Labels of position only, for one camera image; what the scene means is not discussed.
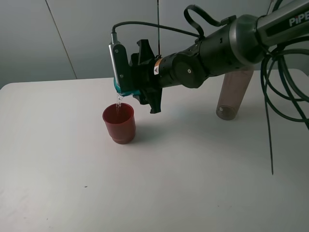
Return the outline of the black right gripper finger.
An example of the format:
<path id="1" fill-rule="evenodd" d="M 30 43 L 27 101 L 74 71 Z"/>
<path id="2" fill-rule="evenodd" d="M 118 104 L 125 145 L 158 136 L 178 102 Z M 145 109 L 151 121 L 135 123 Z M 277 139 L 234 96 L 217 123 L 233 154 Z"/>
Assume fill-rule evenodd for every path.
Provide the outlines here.
<path id="1" fill-rule="evenodd" d="M 150 113 L 157 114 L 161 112 L 162 89 L 141 89 L 138 94 L 135 94 L 135 99 L 141 105 L 150 105 Z"/>
<path id="2" fill-rule="evenodd" d="M 141 39 L 137 42 L 139 46 L 139 54 L 138 54 L 138 64 L 152 60 L 155 58 L 154 53 L 150 47 L 149 41 L 147 39 Z"/>

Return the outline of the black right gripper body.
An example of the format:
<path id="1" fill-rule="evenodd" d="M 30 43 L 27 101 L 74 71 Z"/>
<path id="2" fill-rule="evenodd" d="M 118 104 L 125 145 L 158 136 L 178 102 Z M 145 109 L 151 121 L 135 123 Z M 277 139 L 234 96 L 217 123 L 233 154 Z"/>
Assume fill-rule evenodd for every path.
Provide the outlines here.
<path id="1" fill-rule="evenodd" d="M 141 89 L 157 89 L 162 88 L 159 85 L 158 77 L 154 74 L 155 63 L 159 56 L 154 56 L 154 59 L 146 61 L 141 65 L 138 64 L 138 54 L 133 53 L 128 59 L 129 77 L 126 80 L 126 90 L 134 91 Z"/>

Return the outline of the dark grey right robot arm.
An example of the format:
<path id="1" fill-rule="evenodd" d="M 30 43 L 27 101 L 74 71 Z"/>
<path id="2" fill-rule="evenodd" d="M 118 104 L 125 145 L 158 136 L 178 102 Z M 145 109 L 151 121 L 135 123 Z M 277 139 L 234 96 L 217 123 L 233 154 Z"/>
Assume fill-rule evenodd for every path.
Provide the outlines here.
<path id="1" fill-rule="evenodd" d="M 209 77 L 260 62 L 269 47 L 302 38 L 309 31 L 306 0 L 292 1 L 262 17 L 233 15 L 221 21 L 189 5 L 184 17 L 197 30 L 192 46 L 159 58 L 153 55 L 147 40 L 140 40 L 139 52 L 128 63 L 128 74 L 119 78 L 120 91 L 134 94 L 141 104 L 149 104 L 153 114 L 161 110 L 163 88 L 198 88 Z"/>

